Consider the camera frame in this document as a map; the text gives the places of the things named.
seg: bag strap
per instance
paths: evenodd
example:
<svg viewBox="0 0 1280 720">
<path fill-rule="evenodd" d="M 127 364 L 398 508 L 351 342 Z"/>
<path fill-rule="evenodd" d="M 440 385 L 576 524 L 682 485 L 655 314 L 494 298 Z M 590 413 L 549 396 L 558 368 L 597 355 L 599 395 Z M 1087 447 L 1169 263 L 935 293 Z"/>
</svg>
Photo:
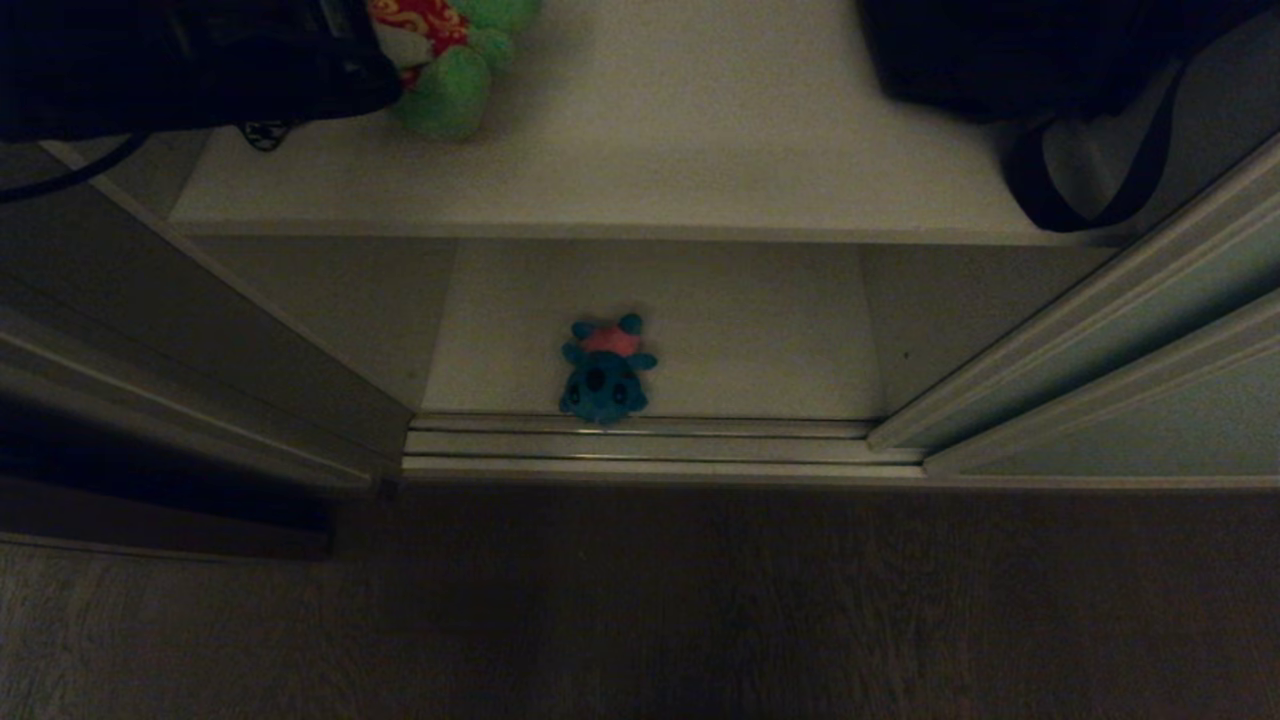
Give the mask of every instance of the bag strap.
<svg viewBox="0 0 1280 720">
<path fill-rule="evenodd" d="M 1169 164 L 1169 150 L 1174 137 L 1174 109 L 1178 105 L 1178 91 L 1181 88 L 1188 64 L 1183 63 L 1165 90 L 1165 99 L 1161 100 L 1156 117 L 1151 120 L 1142 145 L 1138 146 L 1138 154 L 1134 155 L 1120 190 L 1107 206 L 1092 218 L 1085 218 L 1071 208 L 1048 172 L 1048 161 L 1044 159 L 1044 135 L 1056 118 L 1023 133 L 1004 165 L 1005 182 L 1027 217 L 1047 231 L 1078 232 L 1123 223 L 1146 208 L 1156 195 L 1156 188 L 1165 177 L 1165 167 Z"/>
</svg>

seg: green plush toy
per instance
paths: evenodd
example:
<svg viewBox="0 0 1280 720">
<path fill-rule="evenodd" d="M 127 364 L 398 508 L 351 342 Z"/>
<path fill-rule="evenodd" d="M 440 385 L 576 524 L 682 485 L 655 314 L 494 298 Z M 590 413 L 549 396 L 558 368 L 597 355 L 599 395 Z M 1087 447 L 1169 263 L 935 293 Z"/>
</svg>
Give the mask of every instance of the green plush toy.
<svg viewBox="0 0 1280 720">
<path fill-rule="evenodd" d="M 515 61 L 512 36 L 540 8 L 541 0 L 369 0 L 379 45 L 404 82 L 396 117 L 436 140 L 474 135 L 493 76 Z"/>
</svg>

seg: blue plush toy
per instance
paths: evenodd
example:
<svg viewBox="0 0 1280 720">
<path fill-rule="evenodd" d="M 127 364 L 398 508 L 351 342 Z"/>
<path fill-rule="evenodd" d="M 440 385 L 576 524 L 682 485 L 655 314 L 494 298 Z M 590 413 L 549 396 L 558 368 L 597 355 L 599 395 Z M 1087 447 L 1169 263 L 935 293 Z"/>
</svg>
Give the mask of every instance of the blue plush toy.
<svg viewBox="0 0 1280 720">
<path fill-rule="evenodd" d="M 561 413 L 611 425 L 649 405 L 636 372 L 653 369 L 658 359 L 639 352 L 644 322 L 636 314 L 611 328 L 573 323 L 579 342 L 566 342 L 561 348 L 573 365 L 561 396 Z"/>
</svg>

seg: white shelf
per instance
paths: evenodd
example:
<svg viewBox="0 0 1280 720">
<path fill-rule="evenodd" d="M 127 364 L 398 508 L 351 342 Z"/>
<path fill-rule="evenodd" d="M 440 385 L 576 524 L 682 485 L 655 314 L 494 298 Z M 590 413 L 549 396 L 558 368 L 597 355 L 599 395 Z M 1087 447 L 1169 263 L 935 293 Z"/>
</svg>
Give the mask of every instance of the white shelf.
<svg viewBox="0 0 1280 720">
<path fill-rule="evenodd" d="M 554 414 L 576 320 L 645 320 L 646 416 L 886 415 L 852 245 L 471 241 L 458 247 L 425 413 Z"/>
<path fill-rule="evenodd" d="M 854 3 L 548 0 L 486 126 L 387 114 L 274 154 L 214 133 L 192 234 L 1079 245 L 1036 229 L 991 128 L 886 100 Z"/>
</svg>

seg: white cabinet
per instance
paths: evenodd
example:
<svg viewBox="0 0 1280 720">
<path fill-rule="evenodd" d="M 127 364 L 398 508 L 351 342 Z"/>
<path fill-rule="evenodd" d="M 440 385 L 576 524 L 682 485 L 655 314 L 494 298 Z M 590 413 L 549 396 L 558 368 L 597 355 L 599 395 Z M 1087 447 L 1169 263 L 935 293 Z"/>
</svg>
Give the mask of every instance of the white cabinet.
<svg viewBox="0 0 1280 720">
<path fill-rule="evenodd" d="M 550 0 L 471 142 L 384 114 L 269 155 L 179 133 L 95 184 L 416 414 L 424 478 L 964 484 L 950 450 L 1275 288 L 1275 142 L 1169 222 L 1044 233 L 997 128 L 881 96 L 852 8 Z M 1196 164 L 1164 211 L 1230 165 Z M 559 418 L 570 324 L 628 311 L 650 407 Z"/>
</svg>

